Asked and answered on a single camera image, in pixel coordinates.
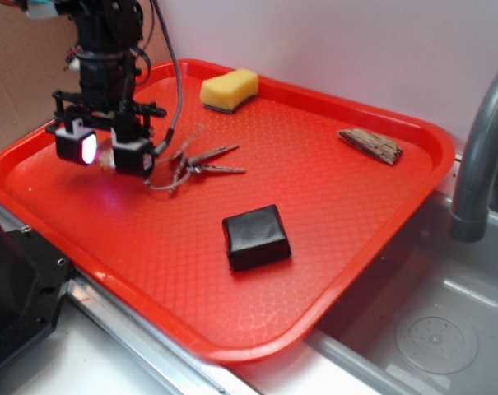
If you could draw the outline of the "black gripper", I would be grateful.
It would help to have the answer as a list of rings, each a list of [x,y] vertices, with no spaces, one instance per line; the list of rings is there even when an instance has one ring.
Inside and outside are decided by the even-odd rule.
[[[154,170],[154,146],[150,140],[151,118],[164,118],[165,109],[140,104],[135,100],[119,101],[110,107],[95,107],[81,93],[55,91],[54,121],[45,128],[55,134],[59,158],[91,165],[97,152],[94,129],[111,131],[114,168],[120,174],[148,178]],[[118,140],[135,140],[119,142]]]

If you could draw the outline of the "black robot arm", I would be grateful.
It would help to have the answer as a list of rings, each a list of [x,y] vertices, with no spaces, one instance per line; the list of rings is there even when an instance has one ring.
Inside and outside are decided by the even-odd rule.
[[[136,67],[143,51],[143,12],[137,1],[19,1],[32,19],[69,16],[77,28],[73,56],[79,62],[77,93],[55,91],[54,135],[62,160],[91,165],[99,130],[111,134],[114,166],[120,174],[148,177],[157,156],[151,140],[151,118],[163,118],[156,103],[134,99]]]

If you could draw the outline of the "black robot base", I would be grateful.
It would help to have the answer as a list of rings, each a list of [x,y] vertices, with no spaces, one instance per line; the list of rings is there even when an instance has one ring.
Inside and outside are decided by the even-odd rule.
[[[0,225],[0,370],[54,331],[71,275],[38,232]]]

